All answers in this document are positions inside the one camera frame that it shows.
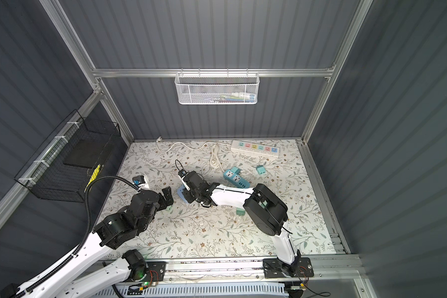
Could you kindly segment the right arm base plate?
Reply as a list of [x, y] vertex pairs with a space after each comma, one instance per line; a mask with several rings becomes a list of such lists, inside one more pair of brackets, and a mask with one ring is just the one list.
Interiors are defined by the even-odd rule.
[[293, 264], [285, 264], [277, 258], [263, 260], [264, 276], [271, 278], [312, 278], [314, 270], [309, 258], [297, 258]]

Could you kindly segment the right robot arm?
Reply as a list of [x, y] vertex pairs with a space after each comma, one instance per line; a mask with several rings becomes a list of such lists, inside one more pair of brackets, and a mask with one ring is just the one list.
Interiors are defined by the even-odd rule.
[[231, 206], [243, 209], [257, 228], [272, 238], [276, 255], [288, 268], [295, 267], [300, 252], [291, 243], [288, 227], [288, 206], [264, 184], [250, 188], [235, 188], [208, 183], [195, 171], [178, 171], [185, 187], [183, 194], [202, 207]]

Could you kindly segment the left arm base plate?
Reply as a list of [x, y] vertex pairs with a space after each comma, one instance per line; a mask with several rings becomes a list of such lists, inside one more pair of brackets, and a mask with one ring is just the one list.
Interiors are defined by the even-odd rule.
[[130, 276], [127, 281], [141, 283], [157, 283], [163, 281], [167, 263], [163, 261], [151, 261], [145, 264], [131, 266]]

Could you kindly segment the lavender square power socket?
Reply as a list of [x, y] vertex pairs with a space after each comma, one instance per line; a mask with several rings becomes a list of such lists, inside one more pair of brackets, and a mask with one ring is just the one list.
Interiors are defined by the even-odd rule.
[[183, 193], [184, 190], [185, 190], [185, 187], [184, 187], [183, 185], [181, 185], [181, 186], [177, 189], [176, 193], [177, 193], [178, 197], [179, 197], [185, 204], [189, 204], [189, 202], [187, 202], [187, 200], [186, 200], [186, 198], [185, 198], [185, 196], [184, 196], [184, 193]]

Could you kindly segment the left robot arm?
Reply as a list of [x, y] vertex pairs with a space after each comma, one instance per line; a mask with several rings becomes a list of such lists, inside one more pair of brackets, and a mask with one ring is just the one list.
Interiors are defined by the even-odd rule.
[[169, 187], [161, 193], [142, 189], [129, 206], [107, 216], [67, 255], [22, 284], [10, 284], [3, 298], [88, 298], [114, 284], [131, 279], [148, 282], [151, 273], [137, 250], [125, 252], [113, 263], [85, 277], [84, 273], [103, 256], [145, 232], [158, 211], [173, 204]]

